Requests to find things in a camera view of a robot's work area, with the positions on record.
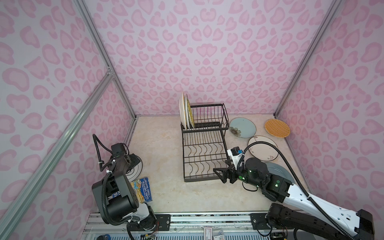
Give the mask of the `grey blue plate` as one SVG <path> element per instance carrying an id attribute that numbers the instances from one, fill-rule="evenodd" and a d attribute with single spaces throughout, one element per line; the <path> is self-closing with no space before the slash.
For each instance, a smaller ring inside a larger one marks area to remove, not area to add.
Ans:
<path id="1" fill-rule="evenodd" d="M 283 177 L 283 178 L 291 181 L 294 184 L 296 183 L 296 180 L 294 179 L 292 174 L 287 169 L 285 169 L 283 166 L 280 166 L 280 165 L 275 164 L 275 163 L 266 163 L 266 165 L 267 165 L 268 171 L 271 174 Z"/>

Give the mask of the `green woven bamboo tray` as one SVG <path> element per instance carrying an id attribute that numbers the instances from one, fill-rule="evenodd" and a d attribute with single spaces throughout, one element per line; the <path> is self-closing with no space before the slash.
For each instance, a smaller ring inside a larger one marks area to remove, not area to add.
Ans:
<path id="1" fill-rule="evenodd" d="M 187 97 L 187 109 L 188 109 L 189 121 L 190 121 L 191 128 L 195 128 L 193 111 L 192 111 L 192 108 L 191 108 L 190 101 L 189 101 L 188 97 Z"/>

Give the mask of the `white plate orange sunburst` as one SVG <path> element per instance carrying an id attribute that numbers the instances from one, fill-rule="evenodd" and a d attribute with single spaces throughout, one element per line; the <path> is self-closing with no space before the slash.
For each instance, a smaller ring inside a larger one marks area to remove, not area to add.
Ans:
<path id="1" fill-rule="evenodd" d="M 185 119 L 186 119 L 186 126 L 187 129 L 190 129 L 190 121 L 189 121 L 189 112 L 188 112 L 188 105 L 187 105 L 187 97 L 185 94 L 183 94 L 183 101 L 184 101 L 184 112 L 185 112 Z"/>

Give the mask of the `star plate yellow rim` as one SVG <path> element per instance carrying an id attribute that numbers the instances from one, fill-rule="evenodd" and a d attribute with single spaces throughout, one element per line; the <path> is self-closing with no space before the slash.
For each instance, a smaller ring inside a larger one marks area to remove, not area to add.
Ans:
<path id="1" fill-rule="evenodd" d="M 185 109 L 184 109 L 184 94 L 181 94 L 181 97 L 179 99 L 179 109 L 180 109 L 180 118 L 181 123 L 183 125 L 184 130 L 187 129 L 187 122 L 186 122 L 186 116 L 185 116 Z"/>

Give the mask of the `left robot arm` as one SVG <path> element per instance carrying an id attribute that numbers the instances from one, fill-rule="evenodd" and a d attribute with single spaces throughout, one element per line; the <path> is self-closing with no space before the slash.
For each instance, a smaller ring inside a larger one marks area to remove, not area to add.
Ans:
<path id="1" fill-rule="evenodd" d="M 144 230 L 157 227 L 157 219 L 152 208 L 140 203 L 134 188 L 127 177 L 138 157 L 129 155 L 126 145 L 118 143 L 112 146 L 109 161 L 101 161 L 101 172 L 106 175 L 92 185 L 92 192 L 101 217 L 106 224 L 118 226 L 133 224 Z"/>

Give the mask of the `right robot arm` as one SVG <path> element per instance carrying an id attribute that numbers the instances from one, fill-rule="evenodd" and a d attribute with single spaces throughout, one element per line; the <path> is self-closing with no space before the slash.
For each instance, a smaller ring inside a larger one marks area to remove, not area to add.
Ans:
<path id="1" fill-rule="evenodd" d="M 223 183 L 237 180 L 257 187 L 272 204 L 266 222 L 274 228 L 302 230 L 326 240 L 373 240 L 373 215 L 336 206 L 269 172 L 267 164 L 250 158 L 240 167 L 215 168 Z"/>

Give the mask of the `white plate small drawings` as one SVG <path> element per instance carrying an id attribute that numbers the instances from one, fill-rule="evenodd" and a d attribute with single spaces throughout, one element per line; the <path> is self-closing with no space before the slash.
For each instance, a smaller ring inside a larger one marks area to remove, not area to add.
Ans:
<path id="1" fill-rule="evenodd" d="M 272 144 L 274 147 L 278 148 L 277 144 L 268 137 L 264 136 L 254 136 L 250 138 L 248 145 L 255 142 L 266 142 Z M 269 145 L 266 144 L 257 144 L 249 148 L 249 152 L 256 158 L 261 161 L 270 162 L 275 160 L 278 157 L 278 152 Z"/>

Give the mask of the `pale blue flower plate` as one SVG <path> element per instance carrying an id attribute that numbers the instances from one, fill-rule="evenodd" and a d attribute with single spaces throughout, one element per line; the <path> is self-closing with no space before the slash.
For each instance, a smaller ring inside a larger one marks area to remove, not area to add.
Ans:
<path id="1" fill-rule="evenodd" d="M 255 124 L 246 118 L 235 118 L 230 122 L 230 132 L 239 138 L 249 139 L 257 131 Z"/>

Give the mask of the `orange woven tray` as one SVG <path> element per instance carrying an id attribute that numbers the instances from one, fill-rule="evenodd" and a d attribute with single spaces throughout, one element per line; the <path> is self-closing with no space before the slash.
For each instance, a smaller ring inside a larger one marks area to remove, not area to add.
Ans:
<path id="1" fill-rule="evenodd" d="M 269 119 L 264 125 L 266 131 L 277 138 L 286 138 L 290 135 L 290 127 L 283 121 L 277 119 Z"/>

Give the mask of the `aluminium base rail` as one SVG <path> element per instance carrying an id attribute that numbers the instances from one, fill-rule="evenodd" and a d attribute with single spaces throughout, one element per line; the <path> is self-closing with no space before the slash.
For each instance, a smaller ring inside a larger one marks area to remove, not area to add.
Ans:
<path id="1" fill-rule="evenodd" d="M 133 222 L 107 225 L 100 214 L 91 214 L 82 240 L 317 240 L 318 236 L 293 227 L 271 228 L 266 212 L 157 213 L 158 223 L 149 231 Z"/>

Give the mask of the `aluminium frame left post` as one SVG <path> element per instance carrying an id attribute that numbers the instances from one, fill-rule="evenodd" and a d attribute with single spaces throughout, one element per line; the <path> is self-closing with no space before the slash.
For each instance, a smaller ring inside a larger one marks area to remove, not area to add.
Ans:
<path id="1" fill-rule="evenodd" d="M 125 104 L 126 108 L 128 109 L 128 112 L 133 120 L 136 119 L 136 115 L 134 113 L 133 107 L 128 99 L 128 96 L 123 88 L 123 84 L 120 81 L 120 78 L 118 77 L 118 74 L 115 71 L 115 68 L 113 66 L 113 63 L 111 62 L 111 58 L 107 52 L 107 49 L 102 41 L 102 38 L 96 28 L 95 22 L 93 21 L 93 18 L 89 12 L 89 9 L 87 7 L 87 4 L 83 0 L 74 0 L 74 4 L 77 7 L 77 10 L 79 14 L 81 15 L 85 26 L 87 30 L 90 33 L 91 38 L 93 39 L 95 46 L 104 61 L 104 64 L 108 70 L 108 73 L 112 76 L 113 81 L 118 89 L 119 94 L 121 95 L 123 99 L 123 103 Z"/>

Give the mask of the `aluminium frame post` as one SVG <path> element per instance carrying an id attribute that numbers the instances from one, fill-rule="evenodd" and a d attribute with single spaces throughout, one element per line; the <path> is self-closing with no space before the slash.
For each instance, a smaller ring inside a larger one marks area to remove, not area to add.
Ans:
<path id="1" fill-rule="evenodd" d="M 331 5 L 329 9 L 327 10 L 321 24 L 319 25 L 316 33 L 314 34 L 313 39 L 311 40 L 308 49 L 306 50 L 303 59 L 301 60 L 300 64 L 298 65 L 297 70 L 295 71 L 290 83 L 288 84 L 288 87 L 286 91 L 283 94 L 283 97 L 278 104 L 278 107 L 276 111 L 274 112 L 274 118 L 277 119 L 283 109 L 286 103 L 289 100 L 290 95 L 292 94 L 296 84 L 299 82 L 305 68 L 307 67 L 308 63 L 310 62 L 312 56 L 315 54 L 315 51 L 317 50 L 322 38 L 325 36 L 327 30 L 332 25 L 335 17 L 338 15 L 338 12 L 341 10 L 343 4 L 345 1 L 342 0 L 334 0 L 331 2 Z"/>
<path id="2" fill-rule="evenodd" d="M 115 68 L 113 66 L 113 63 L 111 62 L 111 58 L 107 52 L 107 49 L 102 41 L 102 38 L 96 28 L 95 22 L 93 21 L 93 18 L 89 12 L 89 9 L 87 7 L 87 4 L 83 0 L 74 0 L 74 4 L 77 7 L 77 10 L 79 14 L 81 15 L 85 26 L 87 30 L 90 33 L 91 38 L 93 39 L 95 46 L 104 61 L 104 64 L 108 70 L 108 73 L 112 76 L 113 81 L 118 89 L 119 94 L 121 95 L 123 99 L 123 103 L 125 104 L 126 108 L 128 109 L 128 112 L 133 120 L 136 119 L 136 115 L 134 113 L 133 107 L 128 99 L 128 96 L 123 88 L 123 84 L 120 81 L 120 78 L 118 77 L 118 74 L 115 71 Z"/>

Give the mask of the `aluminium frame right post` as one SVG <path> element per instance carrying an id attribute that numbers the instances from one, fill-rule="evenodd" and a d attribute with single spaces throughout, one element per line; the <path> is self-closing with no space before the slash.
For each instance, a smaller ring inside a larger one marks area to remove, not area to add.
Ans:
<path id="1" fill-rule="evenodd" d="M 300 64 L 298 65 L 297 70 L 295 71 L 290 83 L 288 84 L 288 87 L 286 91 L 283 94 L 283 97 L 278 104 L 278 107 L 276 111 L 274 112 L 274 118 L 277 119 L 283 109 L 286 103 L 289 100 L 290 95 L 292 94 L 296 84 L 299 82 L 305 68 L 307 67 L 308 63 L 310 62 L 312 56 L 315 54 L 315 51 L 317 50 L 322 38 L 325 36 L 327 30 L 332 25 L 335 17 L 338 15 L 338 12 L 341 10 L 343 4 L 345 1 L 342 0 L 334 0 L 331 2 L 331 5 L 329 9 L 327 10 L 321 24 L 319 25 L 316 33 L 314 34 L 313 39 L 311 40 L 308 49 L 306 50 L 303 59 L 301 60 Z"/>

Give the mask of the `aluminium frame left diagonal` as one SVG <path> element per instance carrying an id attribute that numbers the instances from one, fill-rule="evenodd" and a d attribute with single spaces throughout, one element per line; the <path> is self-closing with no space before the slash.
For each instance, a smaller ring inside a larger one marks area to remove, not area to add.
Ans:
<path id="1" fill-rule="evenodd" d="M 1 239 L 7 240 L 14 232 L 30 205 L 44 186 L 45 182 L 55 169 L 59 160 L 63 157 L 66 150 L 72 143 L 88 116 L 100 100 L 105 89 L 114 79 L 114 74 L 106 74 L 103 80 L 95 88 L 94 92 L 85 101 L 76 116 L 70 122 L 62 136 L 51 148 L 51 151 L 43 159 L 35 173 L 27 181 L 20 194 L 10 205 L 3 218 L 1 219 Z"/>

